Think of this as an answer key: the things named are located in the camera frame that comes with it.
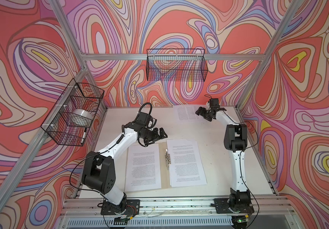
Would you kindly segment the printed paper sheet back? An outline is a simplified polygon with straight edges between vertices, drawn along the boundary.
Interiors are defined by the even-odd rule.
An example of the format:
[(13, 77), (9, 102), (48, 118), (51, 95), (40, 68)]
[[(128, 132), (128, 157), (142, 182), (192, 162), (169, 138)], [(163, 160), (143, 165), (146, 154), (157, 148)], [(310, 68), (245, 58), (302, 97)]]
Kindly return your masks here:
[(178, 123), (194, 123), (205, 121), (202, 116), (195, 114), (200, 107), (203, 107), (203, 105), (173, 106), (175, 121)]

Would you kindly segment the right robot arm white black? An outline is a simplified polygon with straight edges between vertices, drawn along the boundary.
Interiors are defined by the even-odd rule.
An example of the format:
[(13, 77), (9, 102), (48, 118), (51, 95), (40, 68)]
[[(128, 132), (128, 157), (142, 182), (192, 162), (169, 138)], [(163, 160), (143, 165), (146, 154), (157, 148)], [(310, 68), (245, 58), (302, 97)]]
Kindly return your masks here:
[(224, 108), (199, 107), (195, 112), (208, 121), (217, 120), (225, 126), (224, 147), (231, 159), (233, 185), (228, 199), (228, 207), (236, 211), (251, 204), (251, 192), (245, 179), (245, 151), (247, 149), (247, 126), (234, 121)]

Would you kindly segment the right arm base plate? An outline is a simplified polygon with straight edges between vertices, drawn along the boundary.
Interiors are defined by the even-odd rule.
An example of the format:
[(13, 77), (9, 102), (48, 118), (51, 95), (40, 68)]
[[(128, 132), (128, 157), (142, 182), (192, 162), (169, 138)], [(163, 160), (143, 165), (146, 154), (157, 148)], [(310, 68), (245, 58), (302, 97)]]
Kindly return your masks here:
[(214, 198), (211, 203), (217, 214), (233, 214), (233, 215), (252, 215), (255, 210), (252, 204), (236, 204), (231, 207), (229, 198)]

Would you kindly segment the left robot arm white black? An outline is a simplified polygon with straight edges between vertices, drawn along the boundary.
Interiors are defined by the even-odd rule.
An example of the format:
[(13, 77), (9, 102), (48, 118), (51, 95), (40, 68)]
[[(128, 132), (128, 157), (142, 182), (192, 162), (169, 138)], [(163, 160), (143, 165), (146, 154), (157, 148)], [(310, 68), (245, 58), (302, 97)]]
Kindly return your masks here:
[(121, 126), (121, 133), (109, 145), (98, 152), (87, 154), (81, 176), (82, 184), (99, 192), (109, 203), (119, 206), (125, 193), (115, 185), (115, 160), (141, 139), (140, 145), (147, 147), (167, 137), (163, 128), (149, 128), (134, 123)]

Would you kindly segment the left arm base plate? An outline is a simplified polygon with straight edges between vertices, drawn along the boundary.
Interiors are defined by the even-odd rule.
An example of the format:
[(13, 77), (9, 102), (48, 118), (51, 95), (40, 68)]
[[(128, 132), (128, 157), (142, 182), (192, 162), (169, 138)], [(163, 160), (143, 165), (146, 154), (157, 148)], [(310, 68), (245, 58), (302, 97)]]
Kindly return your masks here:
[(99, 203), (97, 205), (101, 208), (101, 215), (127, 215), (135, 216), (140, 212), (140, 200), (139, 199), (123, 199), (119, 205), (114, 205), (108, 201)]

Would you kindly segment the metal folder fastener clip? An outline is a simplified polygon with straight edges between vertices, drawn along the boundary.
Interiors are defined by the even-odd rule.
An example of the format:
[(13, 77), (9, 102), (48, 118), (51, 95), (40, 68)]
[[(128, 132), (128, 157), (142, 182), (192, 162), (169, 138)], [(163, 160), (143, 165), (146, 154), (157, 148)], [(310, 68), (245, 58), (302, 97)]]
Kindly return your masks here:
[(168, 149), (165, 150), (165, 161), (166, 161), (167, 168), (169, 168), (170, 165), (171, 165), (171, 157), (170, 157), (170, 154), (168, 152)]

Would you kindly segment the printed paper sheet front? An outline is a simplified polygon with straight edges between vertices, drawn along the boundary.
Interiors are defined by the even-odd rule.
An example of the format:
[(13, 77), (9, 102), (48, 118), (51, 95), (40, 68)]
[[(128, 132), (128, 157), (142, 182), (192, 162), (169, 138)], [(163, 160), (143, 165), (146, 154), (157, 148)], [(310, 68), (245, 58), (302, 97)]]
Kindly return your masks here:
[(206, 185), (207, 180), (198, 143), (194, 140), (168, 140), (169, 175), (172, 188)]

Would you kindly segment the printed paper sheet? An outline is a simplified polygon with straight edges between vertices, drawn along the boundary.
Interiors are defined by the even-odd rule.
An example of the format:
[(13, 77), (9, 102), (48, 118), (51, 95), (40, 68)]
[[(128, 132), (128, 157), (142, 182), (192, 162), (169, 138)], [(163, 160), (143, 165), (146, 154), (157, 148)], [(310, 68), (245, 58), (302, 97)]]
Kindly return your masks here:
[(161, 189), (159, 145), (140, 145), (128, 149), (125, 191)]
[(206, 185), (207, 180), (198, 143), (194, 140), (168, 140), (169, 175), (172, 188)]
[(200, 107), (203, 107), (203, 105), (173, 106), (175, 121), (178, 123), (194, 123), (205, 121), (202, 116), (195, 114)]

